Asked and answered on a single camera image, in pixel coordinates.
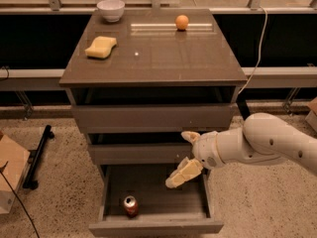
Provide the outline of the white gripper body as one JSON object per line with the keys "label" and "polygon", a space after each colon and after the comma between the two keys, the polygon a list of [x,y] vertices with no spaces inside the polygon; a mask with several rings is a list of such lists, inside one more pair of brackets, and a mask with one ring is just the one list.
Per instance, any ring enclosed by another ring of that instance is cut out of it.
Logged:
{"label": "white gripper body", "polygon": [[193,142],[193,156],[208,170],[225,165],[217,150],[217,135],[216,131],[198,134]]}

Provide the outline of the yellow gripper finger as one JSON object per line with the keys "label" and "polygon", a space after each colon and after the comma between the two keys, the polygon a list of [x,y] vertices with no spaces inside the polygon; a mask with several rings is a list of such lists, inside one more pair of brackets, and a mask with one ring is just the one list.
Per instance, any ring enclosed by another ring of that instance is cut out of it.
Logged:
{"label": "yellow gripper finger", "polygon": [[193,131],[183,131],[181,133],[181,137],[191,145],[194,145],[195,142],[200,138],[200,134]]}
{"label": "yellow gripper finger", "polygon": [[168,188],[176,188],[185,182],[198,177],[203,170],[203,166],[197,159],[189,160],[185,157],[173,171],[170,176],[165,180],[165,185]]}

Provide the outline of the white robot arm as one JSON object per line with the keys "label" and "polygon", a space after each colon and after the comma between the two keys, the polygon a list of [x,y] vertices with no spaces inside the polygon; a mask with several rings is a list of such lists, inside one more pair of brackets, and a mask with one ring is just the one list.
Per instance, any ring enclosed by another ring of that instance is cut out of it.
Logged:
{"label": "white robot arm", "polygon": [[229,163],[275,165],[291,160],[317,175],[317,139],[267,113],[249,116],[236,129],[204,134],[183,131],[181,136],[192,145],[193,158],[183,159],[170,174],[165,181],[169,188],[198,177],[204,169]]}

